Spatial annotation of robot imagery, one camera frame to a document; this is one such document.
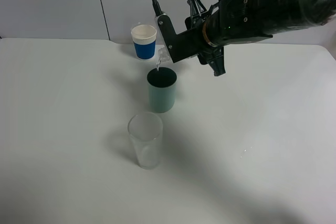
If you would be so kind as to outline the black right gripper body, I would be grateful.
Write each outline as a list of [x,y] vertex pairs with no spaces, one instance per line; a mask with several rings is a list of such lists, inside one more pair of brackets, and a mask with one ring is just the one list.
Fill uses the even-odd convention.
[[216,49],[222,48],[218,41],[221,38],[220,12],[207,11],[203,18],[198,19],[197,22],[191,22],[190,17],[185,20],[187,30],[198,28],[201,32],[201,38],[204,40],[204,49],[194,55],[198,58],[200,64],[207,65],[209,54]]

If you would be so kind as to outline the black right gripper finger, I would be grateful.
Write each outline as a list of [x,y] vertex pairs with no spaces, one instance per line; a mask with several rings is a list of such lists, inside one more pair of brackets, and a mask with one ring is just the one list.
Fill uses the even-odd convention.
[[198,19],[204,17],[207,12],[206,7],[203,5],[201,0],[187,0],[190,7],[190,20],[191,22],[197,22]]
[[214,50],[207,59],[208,65],[212,68],[215,77],[226,73],[224,64],[224,48]]

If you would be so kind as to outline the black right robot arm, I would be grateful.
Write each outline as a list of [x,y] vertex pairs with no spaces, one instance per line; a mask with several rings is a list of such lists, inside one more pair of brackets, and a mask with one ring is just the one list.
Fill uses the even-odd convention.
[[220,0],[202,24],[209,49],[263,41],[287,31],[323,26],[335,16],[335,0]]

